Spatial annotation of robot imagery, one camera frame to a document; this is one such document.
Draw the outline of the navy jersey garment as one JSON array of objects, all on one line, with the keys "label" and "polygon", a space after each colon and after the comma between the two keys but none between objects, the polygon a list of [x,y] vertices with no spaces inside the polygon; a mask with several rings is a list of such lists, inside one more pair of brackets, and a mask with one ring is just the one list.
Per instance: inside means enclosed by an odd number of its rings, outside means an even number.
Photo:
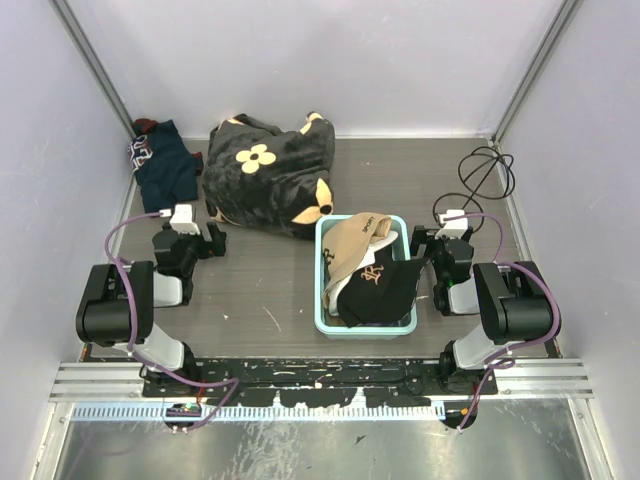
[{"label": "navy jersey garment", "polygon": [[203,156],[186,148],[174,122],[141,118],[132,128],[136,137],[128,154],[144,212],[197,200]]}]

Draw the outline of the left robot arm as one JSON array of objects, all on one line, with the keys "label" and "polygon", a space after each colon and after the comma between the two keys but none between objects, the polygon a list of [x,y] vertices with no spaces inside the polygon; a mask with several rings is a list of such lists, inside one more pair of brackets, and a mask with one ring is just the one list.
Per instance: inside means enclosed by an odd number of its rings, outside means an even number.
[{"label": "left robot arm", "polygon": [[209,236],[181,233],[165,224],[152,238],[155,259],[92,267],[76,314],[76,333],[86,343],[114,348],[143,364],[142,377],[178,396],[204,386],[191,348],[156,322],[162,308],[187,306],[198,261],[223,257],[227,234],[207,224]]}]

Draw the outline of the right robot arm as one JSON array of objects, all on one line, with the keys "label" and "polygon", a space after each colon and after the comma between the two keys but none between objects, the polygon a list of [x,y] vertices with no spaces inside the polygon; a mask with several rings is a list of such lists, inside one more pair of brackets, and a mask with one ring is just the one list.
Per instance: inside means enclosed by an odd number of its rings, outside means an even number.
[{"label": "right robot arm", "polygon": [[516,268],[476,263],[471,227],[413,229],[410,252],[422,253],[433,267],[433,303],[445,316],[477,315],[480,324],[465,337],[449,342],[441,352],[435,380],[447,392],[459,394],[482,376],[485,360],[518,343],[533,341],[561,325],[533,262]]}]

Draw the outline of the black cap gold logo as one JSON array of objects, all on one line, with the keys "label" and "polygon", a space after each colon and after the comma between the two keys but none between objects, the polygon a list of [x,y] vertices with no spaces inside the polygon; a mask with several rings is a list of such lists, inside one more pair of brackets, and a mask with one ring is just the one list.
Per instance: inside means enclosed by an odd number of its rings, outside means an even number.
[{"label": "black cap gold logo", "polygon": [[390,247],[376,251],[338,293],[338,317],[348,327],[399,322],[415,304],[425,266],[420,259],[394,260]]}]

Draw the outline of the tan cap black logo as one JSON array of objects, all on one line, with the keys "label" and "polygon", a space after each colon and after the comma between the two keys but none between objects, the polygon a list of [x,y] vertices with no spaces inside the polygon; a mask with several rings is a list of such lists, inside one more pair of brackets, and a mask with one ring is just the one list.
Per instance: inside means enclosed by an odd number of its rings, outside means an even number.
[{"label": "tan cap black logo", "polygon": [[370,245],[385,240],[391,225],[389,215],[361,212],[340,220],[323,235],[321,253],[327,267],[328,283],[322,304],[326,309],[330,305],[331,289],[359,268]]}]

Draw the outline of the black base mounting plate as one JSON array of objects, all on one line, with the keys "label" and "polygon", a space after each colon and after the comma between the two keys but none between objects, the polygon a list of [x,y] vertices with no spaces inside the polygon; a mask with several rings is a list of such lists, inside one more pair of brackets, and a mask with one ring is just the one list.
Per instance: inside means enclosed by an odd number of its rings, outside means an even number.
[{"label": "black base mounting plate", "polygon": [[421,358],[211,358],[200,359],[205,388],[144,381],[145,398],[194,397],[206,406],[286,408],[346,407],[357,394],[369,408],[428,406],[437,396],[464,399],[476,391],[498,393],[494,377],[451,382],[445,391],[435,380],[438,363]]}]

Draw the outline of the aluminium front rail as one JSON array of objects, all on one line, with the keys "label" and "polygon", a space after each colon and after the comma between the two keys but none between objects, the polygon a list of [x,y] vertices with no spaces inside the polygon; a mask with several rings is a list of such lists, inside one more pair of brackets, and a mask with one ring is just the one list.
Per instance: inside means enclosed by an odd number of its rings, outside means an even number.
[{"label": "aluminium front rail", "polygon": [[233,403],[252,395],[271,404],[285,390],[326,395],[340,390],[346,404],[359,394],[377,393],[429,399],[466,399],[475,391],[495,398],[590,398],[593,389],[577,359],[519,358],[514,366],[489,376],[480,371],[446,375],[434,359],[222,358],[200,363],[205,388],[172,380],[145,378],[131,362],[63,363],[50,393],[52,401],[133,401],[204,398],[213,401],[237,378]]}]

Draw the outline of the white cap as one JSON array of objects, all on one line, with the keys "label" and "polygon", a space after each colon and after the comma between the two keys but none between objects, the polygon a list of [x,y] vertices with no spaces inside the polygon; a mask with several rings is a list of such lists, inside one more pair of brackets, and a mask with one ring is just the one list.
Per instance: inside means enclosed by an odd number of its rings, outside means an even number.
[{"label": "white cap", "polygon": [[346,287],[352,275],[375,262],[375,253],[390,246],[398,234],[390,231],[386,235],[374,235],[366,240],[355,240],[349,234],[338,238],[339,252],[334,254],[331,248],[324,249],[323,255],[327,260],[329,282],[324,292],[324,306],[335,305],[341,291]]}]

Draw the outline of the teal plastic bin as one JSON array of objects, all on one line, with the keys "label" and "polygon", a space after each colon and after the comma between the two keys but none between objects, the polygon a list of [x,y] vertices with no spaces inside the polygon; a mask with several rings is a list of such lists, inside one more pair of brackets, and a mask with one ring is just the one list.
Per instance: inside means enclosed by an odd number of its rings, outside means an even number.
[{"label": "teal plastic bin", "polygon": [[418,325],[416,306],[400,321],[384,325],[364,325],[348,327],[338,317],[332,317],[322,304],[322,293],[327,285],[328,275],[322,255],[322,239],[324,235],[339,222],[349,219],[349,214],[328,215],[316,224],[314,242],[314,324],[316,329],[330,340],[393,340],[407,336],[415,331]]}]

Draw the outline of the black floral fleece blanket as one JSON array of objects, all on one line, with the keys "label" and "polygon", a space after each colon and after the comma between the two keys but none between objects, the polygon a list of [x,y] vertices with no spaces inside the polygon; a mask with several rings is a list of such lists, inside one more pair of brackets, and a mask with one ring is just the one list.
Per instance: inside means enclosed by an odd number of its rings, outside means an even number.
[{"label": "black floral fleece blanket", "polygon": [[207,212],[220,223],[311,240],[334,211],[334,155],[334,126],[317,112],[288,131],[246,114],[226,119],[210,132]]}]

